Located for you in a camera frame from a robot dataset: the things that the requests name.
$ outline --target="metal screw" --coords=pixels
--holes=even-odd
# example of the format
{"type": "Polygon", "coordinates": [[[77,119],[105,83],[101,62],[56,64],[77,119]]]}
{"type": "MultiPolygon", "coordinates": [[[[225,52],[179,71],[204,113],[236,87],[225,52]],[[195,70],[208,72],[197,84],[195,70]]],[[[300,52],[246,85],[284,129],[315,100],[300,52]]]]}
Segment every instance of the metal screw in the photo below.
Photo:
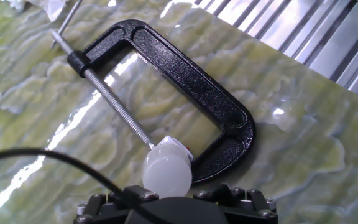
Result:
{"type": "MultiPolygon", "coordinates": [[[[68,23],[70,22],[70,20],[73,18],[75,12],[78,10],[78,8],[81,5],[82,0],[78,0],[75,5],[73,6],[73,8],[71,9],[71,11],[68,13],[66,19],[64,20],[64,22],[62,23],[62,25],[59,28],[58,34],[62,34],[64,32],[64,30],[66,29],[68,23]]],[[[54,48],[56,45],[56,40],[53,40],[52,45],[50,46],[50,48],[54,48]]]]}
{"type": "MultiPolygon", "coordinates": [[[[60,44],[60,47],[70,55],[74,50],[70,47],[67,41],[57,32],[52,31],[52,36],[60,44]]],[[[142,140],[142,142],[150,149],[154,147],[150,136],[143,130],[143,127],[136,121],[127,108],[122,104],[119,98],[111,91],[106,82],[100,80],[97,74],[92,69],[84,71],[85,77],[94,85],[100,92],[103,98],[110,104],[110,106],[117,112],[117,114],[131,127],[133,132],[142,140]]]]}
{"type": "Polygon", "coordinates": [[[85,203],[79,204],[79,205],[77,206],[77,215],[82,215],[82,214],[84,214],[85,207],[86,207],[86,204],[85,204],[85,203]]]}
{"type": "Polygon", "coordinates": [[[267,202],[267,205],[268,207],[271,209],[271,210],[275,210],[277,208],[276,206],[276,201],[271,199],[271,198],[266,198],[266,202],[267,202]]]}
{"type": "Polygon", "coordinates": [[[142,195],[143,199],[150,200],[157,197],[157,194],[155,192],[146,192],[142,195]]]}
{"type": "Polygon", "coordinates": [[[271,210],[269,209],[262,209],[261,211],[258,212],[259,215],[265,217],[265,218],[273,218],[273,217],[276,217],[277,214],[272,212],[271,210]]]}
{"type": "Polygon", "coordinates": [[[114,193],[113,192],[110,192],[109,194],[107,194],[107,201],[108,202],[114,201],[114,193]]]}
{"type": "Polygon", "coordinates": [[[234,187],[234,188],[233,188],[233,192],[234,192],[234,193],[239,193],[241,190],[242,190],[242,189],[239,188],[239,187],[234,187]]]}
{"type": "Polygon", "coordinates": [[[91,215],[86,214],[86,215],[78,216],[76,220],[78,223],[84,223],[84,222],[92,220],[92,218],[93,217],[91,215]]]}
{"type": "Polygon", "coordinates": [[[210,196],[212,193],[211,192],[208,192],[206,190],[200,190],[198,193],[197,193],[197,196],[203,198],[203,197],[208,197],[210,196]]]}
{"type": "Polygon", "coordinates": [[[248,192],[251,193],[251,194],[255,194],[255,193],[259,192],[259,191],[255,190],[255,189],[251,189],[251,190],[248,190],[248,192]]]}

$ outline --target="glossy surface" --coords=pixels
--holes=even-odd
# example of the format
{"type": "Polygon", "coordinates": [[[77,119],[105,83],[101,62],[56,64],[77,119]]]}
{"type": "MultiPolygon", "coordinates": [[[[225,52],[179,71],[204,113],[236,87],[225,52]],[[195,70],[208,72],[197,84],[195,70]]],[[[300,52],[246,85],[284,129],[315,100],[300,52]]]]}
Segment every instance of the glossy surface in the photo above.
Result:
{"type": "Polygon", "coordinates": [[[196,1],[220,19],[358,94],[358,1],[196,1]]]}
{"type": "MultiPolygon", "coordinates": [[[[255,162],[220,181],[277,199],[280,223],[358,223],[357,95],[178,1],[84,0],[64,36],[83,49],[128,18],[149,23],[252,113],[255,162]]],[[[143,144],[64,53],[49,49],[50,28],[59,25],[34,7],[16,14],[0,2],[0,149],[47,147],[92,164],[121,187],[141,183],[143,144]]],[[[155,141],[170,135],[197,156],[219,135],[136,54],[106,82],[155,141]]],[[[44,157],[1,161],[0,223],[71,223],[79,203],[104,191],[44,157]]]]}

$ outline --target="black c-clamp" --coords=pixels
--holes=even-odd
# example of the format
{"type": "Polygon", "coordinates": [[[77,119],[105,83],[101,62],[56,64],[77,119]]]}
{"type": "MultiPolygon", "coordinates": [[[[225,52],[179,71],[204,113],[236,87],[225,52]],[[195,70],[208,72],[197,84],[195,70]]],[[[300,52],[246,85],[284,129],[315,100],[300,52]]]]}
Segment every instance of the black c-clamp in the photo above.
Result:
{"type": "Polygon", "coordinates": [[[244,158],[255,138],[255,123],[247,108],[146,23],[132,19],[118,22],[67,60],[84,78],[87,68],[97,70],[125,47],[135,48],[222,131],[193,161],[193,185],[222,174],[244,158]]]}

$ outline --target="black cable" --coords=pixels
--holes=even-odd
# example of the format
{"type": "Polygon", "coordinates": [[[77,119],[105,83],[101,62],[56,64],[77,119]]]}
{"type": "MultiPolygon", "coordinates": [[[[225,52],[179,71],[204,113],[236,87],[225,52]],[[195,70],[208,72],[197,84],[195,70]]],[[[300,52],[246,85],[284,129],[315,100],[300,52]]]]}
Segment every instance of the black cable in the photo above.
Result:
{"type": "Polygon", "coordinates": [[[95,178],[98,182],[103,184],[115,195],[117,195],[117,197],[119,197],[122,200],[122,202],[125,203],[129,208],[133,209],[139,215],[143,216],[146,220],[156,224],[171,224],[170,222],[159,218],[153,213],[150,213],[130,197],[126,197],[123,194],[122,190],[114,183],[112,183],[109,179],[107,179],[104,175],[94,170],[92,167],[86,165],[85,163],[79,161],[78,159],[75,159],[74,157],[59,152],[47,151],[45,149],[39,149],[39,148],[26,148],[26,149],[19,148],[19,149],[8,149],[8,150],[0,151],[0,159],[7,159],[16,156],[46,156],[70,164],[76,167],[77,169],[86,172],[93,178],[95,178]]]}

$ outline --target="metal grating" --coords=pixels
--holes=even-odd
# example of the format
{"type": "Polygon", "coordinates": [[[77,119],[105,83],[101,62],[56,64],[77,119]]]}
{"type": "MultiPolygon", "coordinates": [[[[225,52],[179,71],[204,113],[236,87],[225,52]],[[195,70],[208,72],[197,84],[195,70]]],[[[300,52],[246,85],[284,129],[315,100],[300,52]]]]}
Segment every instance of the metal grating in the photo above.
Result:
{"type": "Polygon", "coordinates": [[[195,3],[358,94],[358,1],[197,0],[195,3]]]}

